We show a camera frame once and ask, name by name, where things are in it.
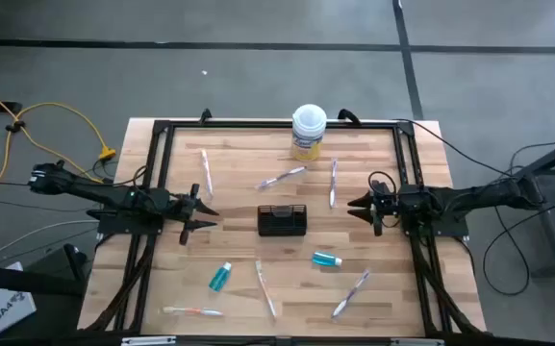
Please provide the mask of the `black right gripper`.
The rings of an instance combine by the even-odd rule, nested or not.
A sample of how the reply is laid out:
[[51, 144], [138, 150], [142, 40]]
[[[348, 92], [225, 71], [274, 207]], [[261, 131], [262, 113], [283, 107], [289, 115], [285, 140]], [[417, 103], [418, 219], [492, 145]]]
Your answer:
[[352, 209], [347, 213], [372, 225], [374, 235], [380, 236], [387, 228], [395, 228], [400, 224], [396, 202], [386, 183], [372, 180], [370, 190], [365, 195], [347, 203], [348, 207], [371, 209]]

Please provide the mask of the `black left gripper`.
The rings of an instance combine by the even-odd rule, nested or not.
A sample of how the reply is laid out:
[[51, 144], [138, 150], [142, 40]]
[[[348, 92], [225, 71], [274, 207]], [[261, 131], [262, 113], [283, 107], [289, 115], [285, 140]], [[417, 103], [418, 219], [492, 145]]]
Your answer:
[[171, 200], [167, 204], [166, 217], [179, 221], [183, 224], [183, 230], [180, 233], [179, 243], [186, 245], [189, 236], [197, 229], [216, 226], [215, 222], [195, 220], [193, 218], [194, 211], [208, 215], [218, 215], [218, 212], [206, 206], [200, 198], [198, 198], [199, 184], [192, 184], [188, 194], [170, 194]]

